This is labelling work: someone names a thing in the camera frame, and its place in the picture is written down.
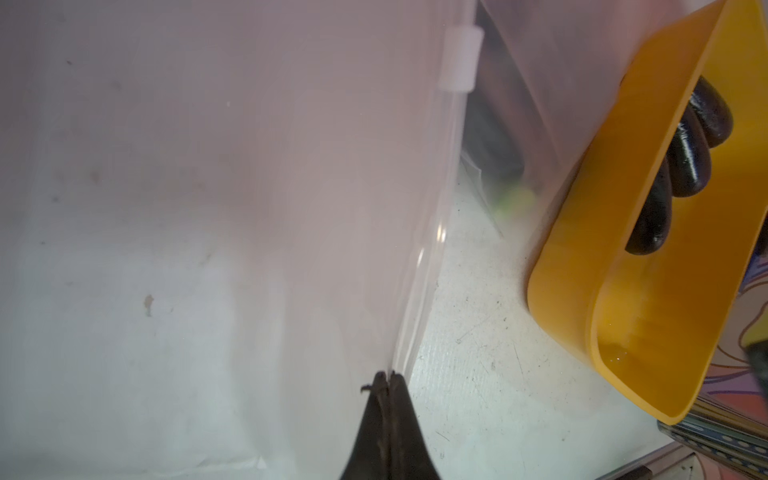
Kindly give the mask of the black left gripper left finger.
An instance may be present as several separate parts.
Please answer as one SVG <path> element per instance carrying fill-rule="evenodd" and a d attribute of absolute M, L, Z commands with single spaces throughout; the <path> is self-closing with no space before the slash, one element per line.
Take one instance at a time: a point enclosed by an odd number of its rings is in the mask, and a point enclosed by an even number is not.
<path fill-rule="evenodd" d="M 377 372 L 368 392 L 368 400 L 355 443 L 342 480 L 388 479 L 390 474 L 390 399 L 389 382 L 385 372 Z"/>

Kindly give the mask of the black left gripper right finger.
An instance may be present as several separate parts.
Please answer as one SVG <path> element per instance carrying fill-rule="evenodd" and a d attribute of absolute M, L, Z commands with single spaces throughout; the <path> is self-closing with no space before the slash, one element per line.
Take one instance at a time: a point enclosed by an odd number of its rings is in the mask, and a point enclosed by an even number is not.
<path fill-rule="evenodd" d="M 422 435 L 404 377 L 392 372 L 390 400 L 390 479 L 439 480 Z"/>

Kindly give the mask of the clear zip-top bag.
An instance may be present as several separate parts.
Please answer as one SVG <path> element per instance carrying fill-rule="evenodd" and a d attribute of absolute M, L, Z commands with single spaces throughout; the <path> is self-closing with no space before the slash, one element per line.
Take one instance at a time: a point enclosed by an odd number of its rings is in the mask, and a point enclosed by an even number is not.
<path fill-rule="evenodd" d="M 696 1 L 481 1 L 462 159 L 500 236 L 535 235 L 639 48 Z"/>
<path fill-rule="evenodd" d="M 339 477 L 429 314 L 475 9 L 3 2 L 2 477 Z"/>

